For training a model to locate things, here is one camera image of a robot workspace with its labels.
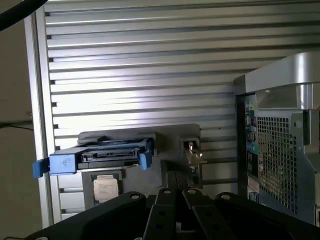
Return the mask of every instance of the louvered panel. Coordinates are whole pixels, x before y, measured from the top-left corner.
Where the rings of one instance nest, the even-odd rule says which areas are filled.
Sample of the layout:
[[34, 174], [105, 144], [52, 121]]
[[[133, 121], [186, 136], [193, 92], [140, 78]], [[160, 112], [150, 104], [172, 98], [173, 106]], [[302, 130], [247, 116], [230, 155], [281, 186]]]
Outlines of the louvered panel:
[[[49, 0], [44, 9], [49, 152], [84, 131], [197, 123], [211, 196], [237, 192], [233, 79], [320, 47], [319, 1]], [[74, 214], [61, 204], [81, 194], [61, 198], [59, 188], [77, 181], [51, 178], [56, 222], [61, 209]]]

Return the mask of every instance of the metal mesh grille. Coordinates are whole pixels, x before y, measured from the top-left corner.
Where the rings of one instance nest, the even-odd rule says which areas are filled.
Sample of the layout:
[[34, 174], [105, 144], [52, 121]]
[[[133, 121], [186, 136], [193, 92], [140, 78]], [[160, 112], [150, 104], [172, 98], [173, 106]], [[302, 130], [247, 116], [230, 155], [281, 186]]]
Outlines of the metal mesh grille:
[[289, 119], [257, 117], [261, 188], [297, 214], [296, 137]]

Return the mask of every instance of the beige wall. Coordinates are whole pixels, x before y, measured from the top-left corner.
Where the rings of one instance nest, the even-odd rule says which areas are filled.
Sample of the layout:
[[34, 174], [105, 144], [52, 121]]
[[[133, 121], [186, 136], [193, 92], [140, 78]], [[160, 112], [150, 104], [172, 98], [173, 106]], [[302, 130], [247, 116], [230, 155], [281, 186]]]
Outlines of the beige wall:
[[[1, 0], [0, 12], [20, 0]], [[0, 121], [30, 119], [31, 99], [24, 23], [0, 32]], [[26, 237], [41, 229], [32, 131], [0, 129], [0, 239]]]

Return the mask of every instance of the blue plastic tab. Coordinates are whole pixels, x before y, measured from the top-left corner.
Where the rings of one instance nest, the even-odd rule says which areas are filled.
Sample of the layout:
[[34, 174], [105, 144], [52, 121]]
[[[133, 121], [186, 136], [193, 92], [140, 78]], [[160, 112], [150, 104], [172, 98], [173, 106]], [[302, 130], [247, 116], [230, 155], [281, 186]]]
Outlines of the blue plastic tab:
[[50, 175], [75, 174], [77, 172], [75, 154], [50, 155], [49, 160]]
[[47, 172], [49, 172], [49, 158], [38, 160], [32, 164], [34, 178], [41, 178]]
[[140, 153], [140, 167], [142, 170], [147, 170], [152, 165], [152, 154], [151, 152]]

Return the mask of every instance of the ventilation grille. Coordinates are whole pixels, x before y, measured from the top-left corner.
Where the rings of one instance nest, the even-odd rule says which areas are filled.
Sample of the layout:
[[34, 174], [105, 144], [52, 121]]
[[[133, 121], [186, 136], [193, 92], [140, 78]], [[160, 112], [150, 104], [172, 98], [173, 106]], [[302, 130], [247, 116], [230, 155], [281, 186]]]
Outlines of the ventilation grille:
[[289, 119], [257, 117], [261, 188], [297, 214], [296, 137]]

